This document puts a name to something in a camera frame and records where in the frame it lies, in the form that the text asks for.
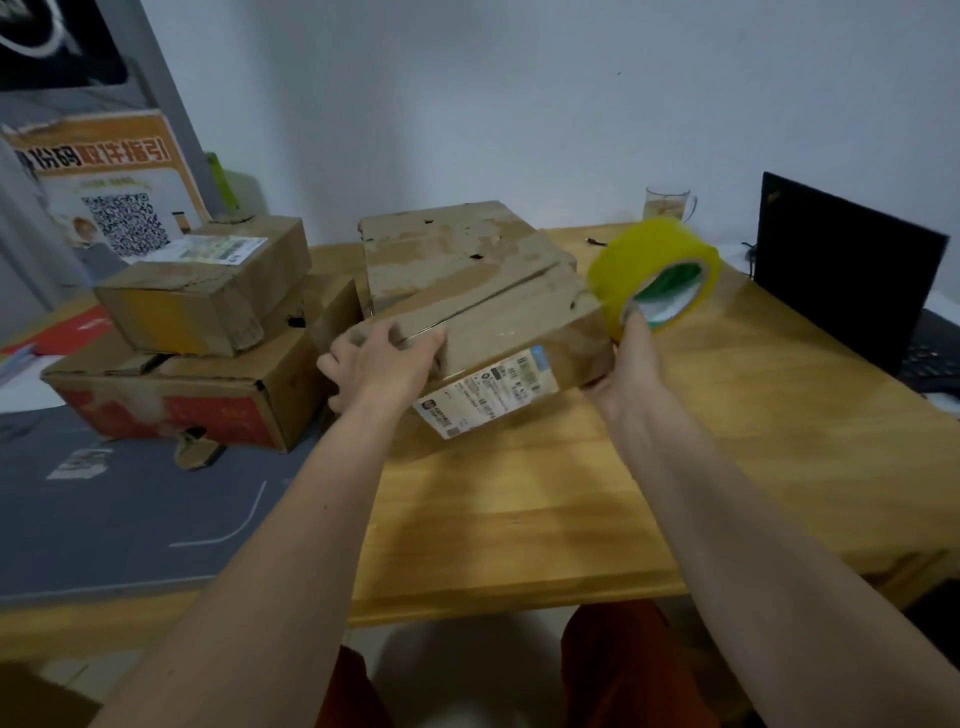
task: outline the hand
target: hand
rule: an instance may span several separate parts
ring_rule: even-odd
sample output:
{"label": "hand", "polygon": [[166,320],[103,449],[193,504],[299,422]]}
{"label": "hand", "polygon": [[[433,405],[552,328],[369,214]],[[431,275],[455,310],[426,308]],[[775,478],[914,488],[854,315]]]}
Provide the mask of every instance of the hand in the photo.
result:
{"label": "hand", "polygon": [[650,325],[639,311],[634,311],[627,317],[613,371],[585,387],[584,393],[610,428],[625,411],[642,407],[647,396],[662,388],[660,357],[654,349]]}
{"label": "hand", "polygon": [[399,419],[403,410],[420,396],[433,357],[446,339],[442,328],[418,336],[408,349],[390,343],[392,321],[381,321],[357,347],[345,335],[337,337],[330,352],[317,359],[317,368],[340,387],[330,398],[330,409],[344,413],[357,403],[373,412]]}

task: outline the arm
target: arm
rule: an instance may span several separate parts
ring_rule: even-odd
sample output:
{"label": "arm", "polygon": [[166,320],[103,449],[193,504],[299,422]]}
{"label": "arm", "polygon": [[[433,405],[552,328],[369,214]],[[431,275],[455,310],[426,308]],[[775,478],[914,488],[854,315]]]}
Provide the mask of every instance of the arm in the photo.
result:
{"label": "arm", "polygon": [[960,673],[716,446],[662,383],[638,314],[588,395],[771,728],[960,724]]}
{"label": "arm", "polygon": [[389,328],[373,327],[361,349],[338,339],[320,358],[340,386],[330,406],[343,416],[94,728],[314,724],[387,449],[444,340],[438,331],[401,352]]}

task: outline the packing tape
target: packing tape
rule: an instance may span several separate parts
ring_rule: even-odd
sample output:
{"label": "packing tape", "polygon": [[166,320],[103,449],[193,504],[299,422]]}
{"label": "packing tape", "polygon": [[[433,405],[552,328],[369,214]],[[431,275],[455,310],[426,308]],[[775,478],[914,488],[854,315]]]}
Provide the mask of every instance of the packing tape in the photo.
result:
{"label": "packing tape", "polygon": [[587,270],[587,283],[619,341],[631,311],[663,328],[706,298],[719,273],[715,248],[679,221],[655,217],[612,240]]}

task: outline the person's right arm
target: person's right arm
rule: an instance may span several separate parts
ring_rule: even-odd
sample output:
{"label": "person's right arm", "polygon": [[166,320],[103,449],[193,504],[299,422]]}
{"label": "person's right arm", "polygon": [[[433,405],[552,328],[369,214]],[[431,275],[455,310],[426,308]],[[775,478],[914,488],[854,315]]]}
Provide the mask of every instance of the person's right arm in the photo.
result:
{"label": "person's right arm", "polygon": [[771,728],[960,725],[960,672],[717,447],[664,385],[638,314],[588,395]]}

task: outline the floor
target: floor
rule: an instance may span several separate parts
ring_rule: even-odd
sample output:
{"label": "floor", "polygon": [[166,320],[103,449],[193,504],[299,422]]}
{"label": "floor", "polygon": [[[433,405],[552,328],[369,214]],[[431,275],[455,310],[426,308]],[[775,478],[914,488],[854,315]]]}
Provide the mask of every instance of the floor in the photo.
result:
{"label": "floor", "polygon": [[[348,630],[396,728],[563,725],[560,637],[574,607]],[[99,702],[141,650],[54,660],[38,674]]]}

